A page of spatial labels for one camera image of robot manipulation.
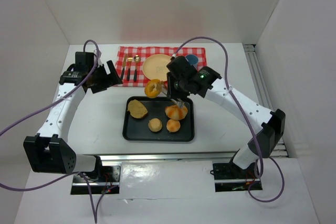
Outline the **metal serving tongs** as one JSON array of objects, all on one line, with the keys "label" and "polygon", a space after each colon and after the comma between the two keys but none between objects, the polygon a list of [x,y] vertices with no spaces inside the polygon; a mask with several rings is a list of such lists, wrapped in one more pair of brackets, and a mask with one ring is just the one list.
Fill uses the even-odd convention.
[{"label": "metal serving tongs", "polygon": [[[162,82],[162,91],[160,94],[163,94],[166,98],[168,98],[167,95],[167,83]],[[189,92],[183,90],[180,87],[180,84],[178,81],[174,81],[174,98],[169,99],[171,100],[175,105],[182,108],[184,106],[184,100],[189,96]]]}]

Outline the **orange glazed donut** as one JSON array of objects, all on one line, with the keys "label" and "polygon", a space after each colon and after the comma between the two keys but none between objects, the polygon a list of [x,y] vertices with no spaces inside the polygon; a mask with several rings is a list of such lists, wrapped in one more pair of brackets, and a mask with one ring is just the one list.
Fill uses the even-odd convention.
[{"label": "orange glazed donut", "polygon": [[144,88],[144,93],[148,98],[156,98],[162,91],[162,82],[159,79],[150,80]]}]

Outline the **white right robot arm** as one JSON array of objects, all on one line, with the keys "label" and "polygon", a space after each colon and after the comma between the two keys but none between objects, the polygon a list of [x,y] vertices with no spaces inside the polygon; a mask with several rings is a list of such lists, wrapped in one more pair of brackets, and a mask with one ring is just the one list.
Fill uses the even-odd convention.
[{"label": "white right robot arm", "polygon": [[233,166],[245,170],[259,157],[270,156],[284,133],[286,115],[282,110],[263,107],[230,86],[212,68],[196,70],[183,56],[171,58],[167,68],[166,95],[176,105],[181,107],[187,96],[198,94],[252,128],[255,137],[237,151],[231,159]]}]

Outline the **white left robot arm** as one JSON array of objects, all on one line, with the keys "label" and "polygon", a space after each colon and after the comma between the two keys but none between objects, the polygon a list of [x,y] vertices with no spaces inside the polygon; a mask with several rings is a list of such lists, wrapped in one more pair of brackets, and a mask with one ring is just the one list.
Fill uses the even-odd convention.
[{"label": "white left robot arm", "polygon": [[111,60],[100,64],[92,52],[77,52],[75,63],[60,76],[56,105],[36,135],[23,142],[34,172],[52,174],[86,173],[97,179],[102,175],[102,161],[95,155],[76,154],[68,145],[68,134],[76,110],[88,90],[105,91],[121,84]]}]

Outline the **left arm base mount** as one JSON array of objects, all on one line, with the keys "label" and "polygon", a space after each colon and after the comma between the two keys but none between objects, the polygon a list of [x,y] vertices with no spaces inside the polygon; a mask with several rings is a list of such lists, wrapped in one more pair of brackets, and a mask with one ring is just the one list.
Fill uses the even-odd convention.
[{"label": "left arm base mount", "polygon": [[121,166],[100,166],[93,172],[82,172],[74,175],[71,184],[71,195],[89,195],[89,188],[93,195],[116,195],[120,192]]}]

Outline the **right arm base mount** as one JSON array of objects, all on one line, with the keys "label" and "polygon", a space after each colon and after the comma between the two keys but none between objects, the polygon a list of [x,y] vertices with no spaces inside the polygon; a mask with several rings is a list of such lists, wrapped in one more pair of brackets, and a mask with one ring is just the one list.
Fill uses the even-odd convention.
[{"label": "right arm base mount", "polygon": [[261,181],[255,176],[254,168],[255,163],[245,170],[231,163],[213,163],[209,173],[214,177],[216,192],[247,191],[249,186],[251,190],[262,190]]}]

